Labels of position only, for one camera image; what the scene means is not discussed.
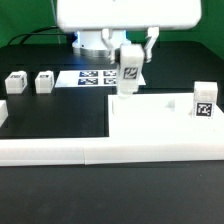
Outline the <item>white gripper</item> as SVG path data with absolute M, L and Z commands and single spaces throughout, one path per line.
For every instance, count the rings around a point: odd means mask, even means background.
M 57 0 L 57 24 L 63 31 L 103 29 L 101 39 L 111 64 L 119 54 L 113 30 L 148 28 L 144 62 L 149 63 L 159 28 L 190 29 L 198 24 L 201 16 L 201 0 Z

